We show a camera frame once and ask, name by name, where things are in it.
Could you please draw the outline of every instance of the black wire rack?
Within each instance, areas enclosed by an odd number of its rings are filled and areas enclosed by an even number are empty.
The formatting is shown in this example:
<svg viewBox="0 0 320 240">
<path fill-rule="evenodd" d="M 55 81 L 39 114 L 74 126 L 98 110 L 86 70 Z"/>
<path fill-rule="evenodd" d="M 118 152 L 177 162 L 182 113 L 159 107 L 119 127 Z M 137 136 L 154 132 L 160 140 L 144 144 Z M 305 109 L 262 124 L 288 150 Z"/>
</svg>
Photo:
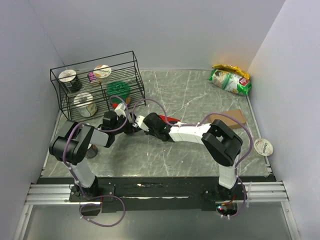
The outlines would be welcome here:
<svg viewBox="0 0 320 240">
<path fill-rule="evenodd" d="M 111 74 L 106 82 L 90 81 L 88 74 L 93 73 L 94 68 L 99 65 L 108 65 L 111 68 Z M 77 80 L 76 84 L 67 86 L 62 82 L 63 78 L 57 77 L 65 70 L 74 70 L 76 74 L 68 77 L 75 77 Z M 59 109 L 64 116 L 72 121 L 81 122 L 90 119 L 95 119 L 103 116 L 105 112 L 110 111 L 113 108 L 112 101 L 110 101 L 110 94 L 108 90 L 111 89 L 111 83 L 123 82 L 126 87 L 130 87 L 129 96 L 130 102 L 129 108 L 137 103 L 137 101 L 146 98 L 145 86 L 142 81 L 138 61 L 134 51 L 122 52 L 106 57 L 96 58 L 89 61 L 78 62 L 70 65 L 55 67 L 50 69 L 50 81 L 56 92 Z M 117 94 L 123 96 L 128 93 L 119 90 Z M 85 117 L 80 114 L 79 107 L 75 105 L 74 100 L 78 94 L 88 93 L 93 97 L 93 101 L 96 105 L 96 112 L 92 116 Z M 81 103 L 83 105 L 90 104 L 92 100 L 85 100 Z M 146 105 L 146 101 L 142 101 L 139 105 Z"/>
</svg>

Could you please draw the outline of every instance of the white round lid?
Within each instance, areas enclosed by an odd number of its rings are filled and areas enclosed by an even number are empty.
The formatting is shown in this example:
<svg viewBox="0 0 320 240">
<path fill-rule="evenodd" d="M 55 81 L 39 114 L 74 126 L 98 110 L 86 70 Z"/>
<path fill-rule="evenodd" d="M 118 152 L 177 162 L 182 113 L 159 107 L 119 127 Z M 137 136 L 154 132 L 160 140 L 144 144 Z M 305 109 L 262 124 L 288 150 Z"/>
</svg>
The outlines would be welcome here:
<svg viewBox="0 0 320 240">
<path fill-rule="evenodd" d="M 59 81 L 62 83 L 70 82 L 73 79 L 75 79 L 76 75 L 77 73 L 75 70 L 72 70 L 72 69 L 64 70 L 59 74 Z"/>
<path fill-rule="evenodd" d="M 270 156 L 274 152 L 272 144 L 264 138 L 258 138 L 254 141 L 254 149 L 262 156 Z"/>
<path fill-rule="evenodd" d="M 99 79 L 108 77 L 111 74 L 111 67 L 108 65 L 99 65 L 94 68 L 93 75 Z"/>
<path fill-rule="evenodd" d="M 93 101 L 94 101 L 94 97 L 90 93 L 83 92 L 75 96 L 73 103 L 77 107 L 85 107 L 92 104 Z"/>
</svg>

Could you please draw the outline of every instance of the brown cardboard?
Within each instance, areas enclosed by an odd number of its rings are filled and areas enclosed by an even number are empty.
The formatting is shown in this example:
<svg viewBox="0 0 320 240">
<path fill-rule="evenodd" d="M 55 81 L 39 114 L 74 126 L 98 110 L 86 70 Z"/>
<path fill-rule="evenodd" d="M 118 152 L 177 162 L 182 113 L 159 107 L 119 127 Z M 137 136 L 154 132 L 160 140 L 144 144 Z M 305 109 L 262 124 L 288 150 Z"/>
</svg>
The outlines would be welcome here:
<svg viewBox="0 0 320 240">
<path fill-rule="evenodd" d="M 230 117 L 237 119 L 242 124 L 245 124 L 247 122 L 240 109 L 223 111 L 223 113 L 226 115 L 229 115 Z M 216 119 L 222 120 L 231 129 L 241 128 L 241 126 L 238 123 L 236 123 L 235 121 L 233 121 L 225 116 L 216 115 L 216 114 L 209 116 L 208 123 L 213 123 L 214 120 L 216 120 Z"/>
</svg>

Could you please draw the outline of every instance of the chip bag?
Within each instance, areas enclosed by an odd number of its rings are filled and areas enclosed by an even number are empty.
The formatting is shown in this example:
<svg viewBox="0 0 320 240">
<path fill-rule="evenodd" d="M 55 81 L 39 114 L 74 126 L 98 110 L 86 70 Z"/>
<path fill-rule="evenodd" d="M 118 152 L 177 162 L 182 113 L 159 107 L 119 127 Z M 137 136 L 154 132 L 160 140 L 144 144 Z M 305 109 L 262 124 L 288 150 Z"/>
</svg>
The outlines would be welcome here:
<svg viewBox="0 0 320 240">
<path fill-rule="evenodd" d="M 241 70 L 239 67 L 234 66 L 234 65 L 227 65 L 227 64 L 216 64 L 212 66 L 213 69 L 220 69 L 220 70 L 225 70 L 227 72 L 237 74 L 241 77 L 244 77 L 245 79 L 250 79 L 249 73 L 246 71 Z"/>
<path fill-rule="evenodd" d="M 248 95 L 251 88 L 251 82 L 249 79 L 243 77 L 242 75 L 237 75 L 235 73 L 214 68 L 211 72 L 211 76 L 208 79 L 212 81 L 215 85 L 239 95 Z"/>
</svg>

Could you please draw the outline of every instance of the yogurt cup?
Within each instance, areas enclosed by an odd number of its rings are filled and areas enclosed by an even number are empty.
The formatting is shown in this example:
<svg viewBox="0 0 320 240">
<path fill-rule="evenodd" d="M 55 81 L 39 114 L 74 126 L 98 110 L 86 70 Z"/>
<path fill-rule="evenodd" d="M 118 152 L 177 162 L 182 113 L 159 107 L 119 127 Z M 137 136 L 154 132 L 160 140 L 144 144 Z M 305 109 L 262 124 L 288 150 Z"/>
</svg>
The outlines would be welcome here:
<svg viewBox="0 0 320 240">
<path fill-rule="evenodd" d="M 80 115 L 83 117 L 89 118 L 97 111 L 97 105 L 94 101 L 94 97 L 88 92 L 79 93 L 74 98 L 73 103 Z"/>
<path fill-rule="evenodd" d="M 59 82 L 62 83 L 69 93 L 76 93 L 81 89 L 81 81 L 75 70 L 67 69 L 59 74 Z"/>
<path fill-rule="evenodd" d="M 100 83 L 106 83 L 110 79 L 111 67 L 108 65 L 99 65 L 94 68 L 93 75 Z"/>
<path fill-rule="evenodd" d="M 264 139 L 259 138 L 254 141 L 254 150 L 262 156 L 270 156 L 274 152 L 272 144 Z"/>
</svg>

